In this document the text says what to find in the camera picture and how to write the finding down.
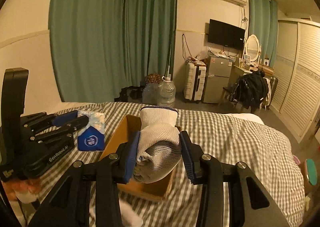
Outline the left hand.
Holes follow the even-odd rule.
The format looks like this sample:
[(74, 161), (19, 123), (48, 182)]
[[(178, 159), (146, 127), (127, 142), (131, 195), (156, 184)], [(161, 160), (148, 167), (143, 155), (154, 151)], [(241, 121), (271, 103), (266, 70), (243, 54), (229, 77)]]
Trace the left hand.
[(2, 182), (5, 193), (9, 201), (17, 201), (24, 204), (35, 202), (38, 199), (39, 192), (42, 190), (40, 178), (19, 180), (11, 179)]

